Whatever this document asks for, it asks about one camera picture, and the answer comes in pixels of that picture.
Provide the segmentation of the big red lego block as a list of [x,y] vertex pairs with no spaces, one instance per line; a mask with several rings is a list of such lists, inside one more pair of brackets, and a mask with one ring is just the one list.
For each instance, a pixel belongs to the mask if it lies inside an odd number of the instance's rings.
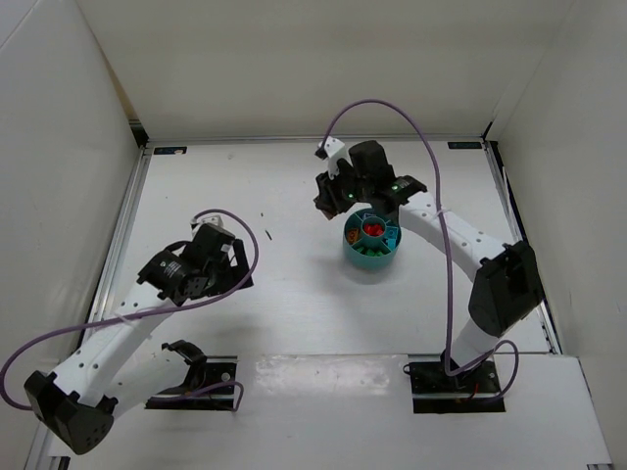
[[366,223],[363,226],[363,231],[365,234],[371,237],[382,236],[385,232],[384,226],[380,223]]

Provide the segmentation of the orange studded lego brick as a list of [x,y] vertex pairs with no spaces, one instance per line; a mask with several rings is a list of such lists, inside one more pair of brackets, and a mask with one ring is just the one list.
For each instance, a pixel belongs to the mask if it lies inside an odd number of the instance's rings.
[[349,231],[347,232],[346,239],[347,239],[347,242],[348,242],[350,245],[354,245],[355,243],[357,243],[357,242],[358,242],[358,240],[359,240],[359,238],[360,238],[360,232],[359,232],[359,230],[357,230],[357,229],[352,229],[352,230],[349,230]]

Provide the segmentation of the long teal lego brick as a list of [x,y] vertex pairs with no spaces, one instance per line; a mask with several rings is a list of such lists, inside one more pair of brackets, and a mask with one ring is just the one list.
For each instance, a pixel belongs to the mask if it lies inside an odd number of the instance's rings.
[[399,243],[399,232],[389,230],[386,232],[384,242],[390,251],[395,251]]

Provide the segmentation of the green lego cube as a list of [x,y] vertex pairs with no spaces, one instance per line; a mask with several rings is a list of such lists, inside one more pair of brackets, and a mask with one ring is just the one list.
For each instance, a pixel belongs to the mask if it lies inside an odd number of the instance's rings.
[[374,250],[372,248],[367,247],[358,247],[356,251],[363,256],[371,257],[371,258],[381,258],[387,255],[387,252],[383,252],[382,250]]

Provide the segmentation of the orange lego plate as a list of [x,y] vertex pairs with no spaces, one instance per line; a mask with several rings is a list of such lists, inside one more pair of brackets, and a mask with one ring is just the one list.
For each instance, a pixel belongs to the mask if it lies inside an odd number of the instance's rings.
[[336,211],[331,210],[329,208],[320,209],[320,212],[325,216],[327,220],[331,220],[337,215]]

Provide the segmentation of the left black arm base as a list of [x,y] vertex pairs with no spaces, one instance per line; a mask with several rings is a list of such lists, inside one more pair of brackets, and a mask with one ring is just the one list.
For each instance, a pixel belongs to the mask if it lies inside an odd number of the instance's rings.
[[244,386],[237,380],[237,357],[206,355],[190,342],[162,343],[162,351],[178,354],[187,366],[182,382],[150,397],[148,410],[236,412]]

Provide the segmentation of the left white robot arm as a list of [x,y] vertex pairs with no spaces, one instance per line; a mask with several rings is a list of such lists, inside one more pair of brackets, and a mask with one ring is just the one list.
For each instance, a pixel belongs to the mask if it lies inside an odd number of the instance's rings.
[[192,395],[206,379],[208,358],[189,342],[164,343],[143,364],[124,366],[183,306],[252,284],[243,241],[219,225],[197,225],[191,240],[167,246],[142,267],[126,298],[75,353],[52,372],[26,379],[32,411],[82,455],[135,405],[170,388]]

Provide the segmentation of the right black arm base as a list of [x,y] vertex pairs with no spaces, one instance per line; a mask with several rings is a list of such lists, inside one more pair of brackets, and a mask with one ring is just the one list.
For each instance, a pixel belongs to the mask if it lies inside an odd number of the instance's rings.
[[468,374],[449,377],[440,361],[409,362],[414,414],[504,413],[506,406],[496,364],[488,360]]

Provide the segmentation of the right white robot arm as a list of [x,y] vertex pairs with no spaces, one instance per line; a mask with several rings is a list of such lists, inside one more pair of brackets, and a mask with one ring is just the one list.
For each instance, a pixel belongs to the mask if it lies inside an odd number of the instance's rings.
[[378,142],[347,147],[329,137],[315,154],[326,162],[326,170],[315,179],[314,204],[327,218],[356,203],[368,204],[439,250],[447,268],[458,267],[471,282],[468,320],[458,334],[446,331],[442,362],[447,376],[475,369],[543,300],[535,252],[528,242],[500,241],[444,209],[422,182],[396,175]]

